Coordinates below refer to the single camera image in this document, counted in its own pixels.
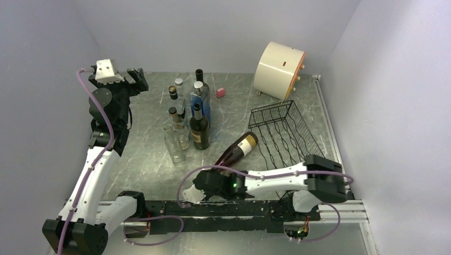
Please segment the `brown bottle gold foil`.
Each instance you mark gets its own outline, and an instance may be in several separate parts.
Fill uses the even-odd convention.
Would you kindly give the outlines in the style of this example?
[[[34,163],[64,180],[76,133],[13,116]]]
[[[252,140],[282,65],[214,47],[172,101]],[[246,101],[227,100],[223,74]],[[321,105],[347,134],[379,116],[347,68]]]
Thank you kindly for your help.
[[[258,138],[255,133],[248,131],[230,145],[215,165],[231,167],[247,156],[258,144]]]

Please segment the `clear bottle gold label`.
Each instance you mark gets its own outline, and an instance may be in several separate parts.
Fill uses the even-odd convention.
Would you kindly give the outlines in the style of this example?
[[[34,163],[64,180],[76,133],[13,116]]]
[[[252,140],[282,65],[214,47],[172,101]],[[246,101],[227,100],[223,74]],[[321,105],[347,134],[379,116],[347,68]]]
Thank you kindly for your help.
[[[185,118],[186,110],[185,110],[185,99],[182,96],[178,95],[176,86],[168,87],[170,100],[167,103],[167,109],[174,107],[177,110],[177,114],[181,118]]]

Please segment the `clear plain bottle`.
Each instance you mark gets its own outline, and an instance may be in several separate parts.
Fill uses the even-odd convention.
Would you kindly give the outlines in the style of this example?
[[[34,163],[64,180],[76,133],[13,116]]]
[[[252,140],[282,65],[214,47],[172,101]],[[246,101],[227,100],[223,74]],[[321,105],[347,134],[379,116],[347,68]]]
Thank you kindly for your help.
[[[166,124],[163,130],[165,146],[172,163],[176,166],[181,165],[185,161],[185,154],[180,144],[179,133],[171,124]]]

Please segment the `dark bottle brown label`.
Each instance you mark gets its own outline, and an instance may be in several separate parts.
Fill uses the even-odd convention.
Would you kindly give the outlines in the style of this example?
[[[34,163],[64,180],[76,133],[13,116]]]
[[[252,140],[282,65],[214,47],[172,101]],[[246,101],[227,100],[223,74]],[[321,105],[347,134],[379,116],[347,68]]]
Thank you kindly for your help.
[[[197,150],[206,150],[210,146],[210,128],[208,118],[202,113],[200,103],[193,105],[193,116],[190,119],[191,137]]]

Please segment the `green wine bottle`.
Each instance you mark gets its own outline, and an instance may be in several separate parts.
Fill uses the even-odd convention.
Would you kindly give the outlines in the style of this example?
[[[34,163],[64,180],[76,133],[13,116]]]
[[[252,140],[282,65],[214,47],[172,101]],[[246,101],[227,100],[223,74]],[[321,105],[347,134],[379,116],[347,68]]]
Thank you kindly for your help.
[[[209,85],[204,80],[204,72],[202,69],[197,69],[195,71],[196,81],[200,81],[203,83],[203,86],[205,86],[207,89],[210,89]]]

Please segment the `clear bottle white label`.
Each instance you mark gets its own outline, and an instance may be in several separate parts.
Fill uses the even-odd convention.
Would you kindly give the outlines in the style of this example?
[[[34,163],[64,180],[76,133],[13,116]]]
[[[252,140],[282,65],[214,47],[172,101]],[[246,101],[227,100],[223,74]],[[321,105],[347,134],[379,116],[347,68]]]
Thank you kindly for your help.
[[[182,150],[186,150],[190,146],[189,128],[187,122],[178,115],[175,107],[170,107],[168,113],[172,119],[172,127],[177,132]]]

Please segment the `blue square bottle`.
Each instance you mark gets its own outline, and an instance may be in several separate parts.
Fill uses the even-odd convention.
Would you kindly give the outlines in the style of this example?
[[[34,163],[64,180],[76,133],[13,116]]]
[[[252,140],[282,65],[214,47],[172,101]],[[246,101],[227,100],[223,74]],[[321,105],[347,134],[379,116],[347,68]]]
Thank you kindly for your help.
[[[190,91],[190,108],[192,116],[194,116],[194,105],[200,104],[202,114],[207,117],[209,126],[211,126],[211,106],[210,91],[202,81],[195,81]]]

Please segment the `black wire wine rack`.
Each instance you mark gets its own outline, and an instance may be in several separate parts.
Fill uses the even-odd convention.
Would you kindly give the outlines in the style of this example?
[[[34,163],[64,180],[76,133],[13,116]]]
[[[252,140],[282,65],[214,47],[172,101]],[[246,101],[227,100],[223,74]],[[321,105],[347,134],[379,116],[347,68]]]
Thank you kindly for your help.
[[[259,139],[257,150],[267,170],[302,163],[308,155],[324,157],[293,100],[252,109],[248,129]]]

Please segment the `clear bottle silver cap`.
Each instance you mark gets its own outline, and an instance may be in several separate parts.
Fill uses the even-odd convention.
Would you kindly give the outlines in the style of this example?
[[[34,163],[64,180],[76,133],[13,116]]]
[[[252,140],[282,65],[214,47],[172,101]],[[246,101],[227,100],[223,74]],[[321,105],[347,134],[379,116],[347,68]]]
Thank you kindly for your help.
[[[177,89],[178,101],[183,103],[183,105],[187,108],[191,108],[190,101],[190,92],[192,85],[189,82],[184,82],[182,78],[176,78],[174,81],[174,85]]]

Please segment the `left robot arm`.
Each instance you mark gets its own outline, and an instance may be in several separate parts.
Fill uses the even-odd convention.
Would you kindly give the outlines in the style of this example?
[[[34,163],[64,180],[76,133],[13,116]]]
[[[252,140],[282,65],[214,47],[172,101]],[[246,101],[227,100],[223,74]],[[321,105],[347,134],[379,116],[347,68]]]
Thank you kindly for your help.
[[[86,69],[89,113],[92,116],[87,158],[76,186],[56,219],[47,219],[42,232],[56,254],[102,254],[109,235],[125,220],[148,214],[143,193],[123,191],[104,210],[99,204],[106,181],[125,149],[132,126],[130,98],[149,89],[142,69],[128,69],[131,81],[112,68]]]

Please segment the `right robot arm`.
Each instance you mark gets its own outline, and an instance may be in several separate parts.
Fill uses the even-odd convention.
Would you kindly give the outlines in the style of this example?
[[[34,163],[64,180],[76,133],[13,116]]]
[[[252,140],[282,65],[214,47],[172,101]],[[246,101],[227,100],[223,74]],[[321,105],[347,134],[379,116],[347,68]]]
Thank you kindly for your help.
[[[183,199],[200,203],[212,196],[226,200],[258,198],[269,192],[293,191],[287,206],[291,219],[299,220],[320,203],[347,201],[346,186],[354,179],[343,172],[342,165],[318,155],[307,155],[296,165],[267,171],[239,171],[212,165],[200,167]]]

